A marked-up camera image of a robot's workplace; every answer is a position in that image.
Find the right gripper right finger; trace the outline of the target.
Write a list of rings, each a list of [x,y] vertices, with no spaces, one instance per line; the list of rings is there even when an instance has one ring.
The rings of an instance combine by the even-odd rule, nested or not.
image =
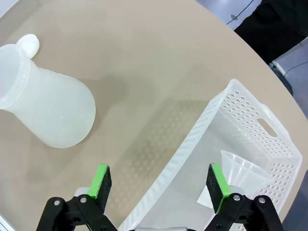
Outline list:
[[[206,179],[215,216],[204,231],[230,231],[233,224],[241,224],[246,231],[284,231],[272,203],[266,195],[253,200],[232,193],[219,164],[210,164]]]

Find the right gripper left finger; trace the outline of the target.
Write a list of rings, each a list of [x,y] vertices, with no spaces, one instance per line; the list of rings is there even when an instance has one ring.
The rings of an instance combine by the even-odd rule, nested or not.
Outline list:
[[[44,207],[36,231],[74,231],[86,226],[89,231],[118,231],[104,214],[112,187],[110,168],[100,164],[86,193],[65,201],[50,198]]]

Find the clear plastic funnel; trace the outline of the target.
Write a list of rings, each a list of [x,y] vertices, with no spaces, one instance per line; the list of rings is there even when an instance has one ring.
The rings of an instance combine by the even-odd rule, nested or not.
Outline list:
[[[274,182],[274,178],[259,166],[228,151],[220,152],[223,175],[231,192],[249,197]]]

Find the translucent conical plastic flask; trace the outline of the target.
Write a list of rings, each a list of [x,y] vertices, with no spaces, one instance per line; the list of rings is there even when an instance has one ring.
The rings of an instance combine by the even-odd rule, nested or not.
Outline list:
[[[0,110],[13,113],[54,148],[80,143],[96,114],[94,97],[85,84],[38,67],[15,44],[0,47]]]

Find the white round flask cap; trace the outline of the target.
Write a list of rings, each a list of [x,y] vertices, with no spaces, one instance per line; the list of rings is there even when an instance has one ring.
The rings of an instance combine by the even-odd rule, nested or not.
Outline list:
[[[30,59],[36,56],[40,47],[39,40],[34,34],[26,34],[22,36],[16,44],[25,51]]]

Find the white perforated basket with label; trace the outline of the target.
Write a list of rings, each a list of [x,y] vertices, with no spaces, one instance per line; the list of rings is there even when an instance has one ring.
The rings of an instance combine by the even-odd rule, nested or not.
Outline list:
[[[206,187],[208,167],[222,168],[222,150],[240,156],[269,173],[267,195],[280,212],[302,163],[289,133],[264,104],[233,79],[215,96],[182,144],[118,231],[163,231],[187,227],[203,231],[214,217]]]

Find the silver aluminium mounting platform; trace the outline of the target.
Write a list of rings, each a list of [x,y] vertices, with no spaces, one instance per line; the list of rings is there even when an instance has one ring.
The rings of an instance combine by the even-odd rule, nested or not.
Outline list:
[[[0,231],[15,231],[15,229],[1,214],[0,214]]]

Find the person in black t-shirt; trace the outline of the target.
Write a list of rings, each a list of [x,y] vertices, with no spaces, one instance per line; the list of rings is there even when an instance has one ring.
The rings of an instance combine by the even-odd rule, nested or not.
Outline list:
[[[262,0],[234,32],[269,64],[308,37],[308,0]]]

